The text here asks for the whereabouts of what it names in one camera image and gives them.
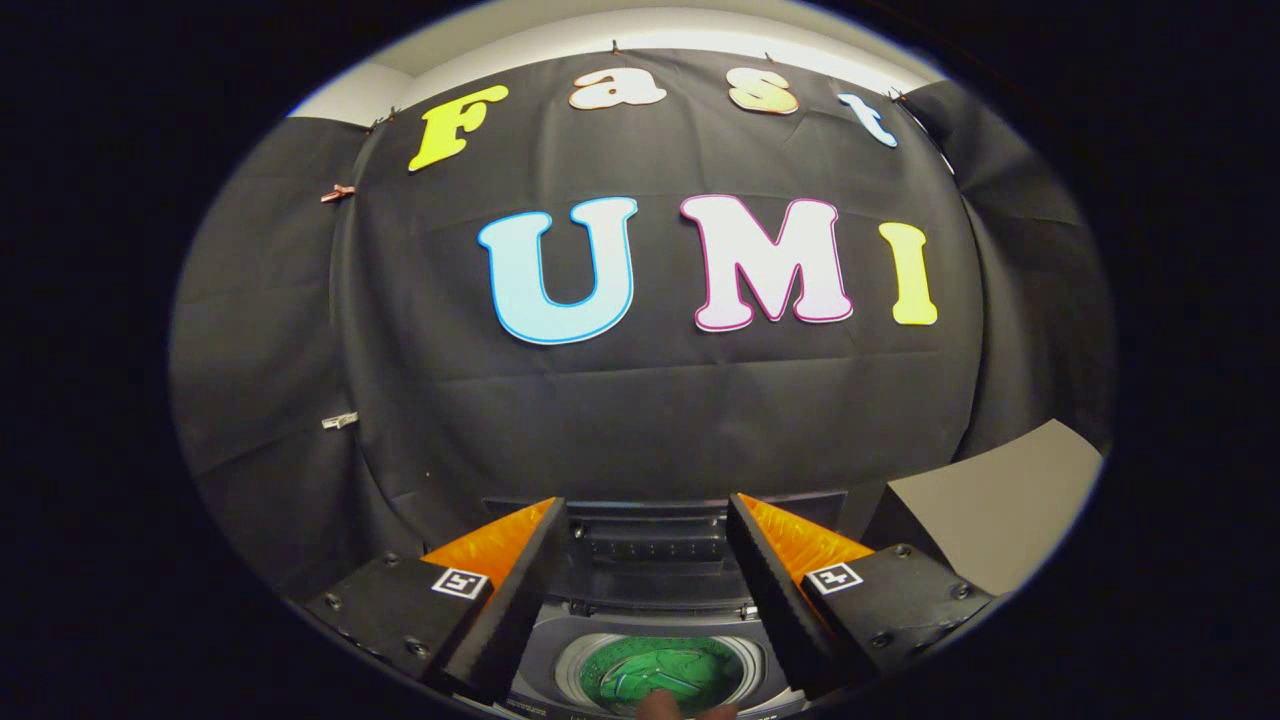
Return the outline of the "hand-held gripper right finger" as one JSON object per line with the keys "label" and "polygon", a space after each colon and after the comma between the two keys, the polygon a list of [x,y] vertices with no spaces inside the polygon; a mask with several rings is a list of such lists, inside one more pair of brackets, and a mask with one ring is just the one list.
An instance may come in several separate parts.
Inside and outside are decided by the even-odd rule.
{"label": "hand-held gripper right finger", "polygon": [[730,496],[724,533],[788,684],[809,700],[910,667],[996,601],[911,544],[872,550],[748,495]]}

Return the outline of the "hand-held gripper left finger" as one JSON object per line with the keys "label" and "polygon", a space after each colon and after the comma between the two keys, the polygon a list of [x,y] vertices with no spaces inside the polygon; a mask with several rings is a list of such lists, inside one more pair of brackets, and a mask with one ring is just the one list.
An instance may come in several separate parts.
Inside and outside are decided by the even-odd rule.
{"label": "hand-held gripper left finger", "polygon": [[305,610],[355,651],[442,694],[508,693],[570,536],[545,498],[413,559],[384,553]]}

